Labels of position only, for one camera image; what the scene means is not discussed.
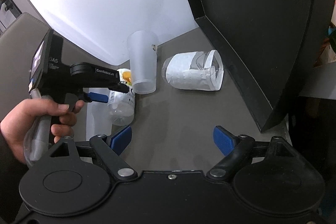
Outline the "clear cup with orange label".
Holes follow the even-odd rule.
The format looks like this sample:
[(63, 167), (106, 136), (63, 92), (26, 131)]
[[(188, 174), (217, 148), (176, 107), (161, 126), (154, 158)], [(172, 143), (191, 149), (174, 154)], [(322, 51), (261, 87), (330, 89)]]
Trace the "clear cup with orange label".
[(120, 81), (128, 88), (127, 93), (110, 91), (108, 110), (113, 125), (127, 126), (134, 119), (135, 93), (131, 82), (130, 69), (121, 68), (117, 70)]

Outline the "tall frosted plastic cup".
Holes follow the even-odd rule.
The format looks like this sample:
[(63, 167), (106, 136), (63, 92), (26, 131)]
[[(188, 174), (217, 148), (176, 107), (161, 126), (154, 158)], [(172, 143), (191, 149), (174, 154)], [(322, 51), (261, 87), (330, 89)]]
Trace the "tall frosted plastic cup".
[(110, 135), (112, 121), (107, 103), (87, 103), (86, 140), (95, 135)]

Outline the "short frosted plastic cup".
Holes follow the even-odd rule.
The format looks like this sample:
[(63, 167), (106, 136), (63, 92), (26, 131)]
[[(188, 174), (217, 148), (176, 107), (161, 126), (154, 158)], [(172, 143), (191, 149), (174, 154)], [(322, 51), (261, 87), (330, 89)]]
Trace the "short frosted plastic cup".
[(157, 35), (146, 30), (136, 31), (127, 38), (131, 81), (136, 94), (156, 90), (157, 43)]

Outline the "white wrapped glass cup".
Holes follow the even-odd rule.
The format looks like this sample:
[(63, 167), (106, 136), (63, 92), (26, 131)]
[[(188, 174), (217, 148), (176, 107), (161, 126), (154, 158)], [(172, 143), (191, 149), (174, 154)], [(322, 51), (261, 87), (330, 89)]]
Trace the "white wrapped glass cup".
[(163, 63), (162, 78), (176, 89), (216, 92), (222, 87), (224, 66), (217, 50), (177, 53)]

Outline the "black tray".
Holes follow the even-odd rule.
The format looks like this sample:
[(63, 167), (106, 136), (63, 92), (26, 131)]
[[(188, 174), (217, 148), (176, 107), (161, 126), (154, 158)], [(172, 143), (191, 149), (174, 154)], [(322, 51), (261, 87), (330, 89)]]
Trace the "black tray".
[(260, 131), (279, 124), (327, 33), (335, 0), (188, 0)]

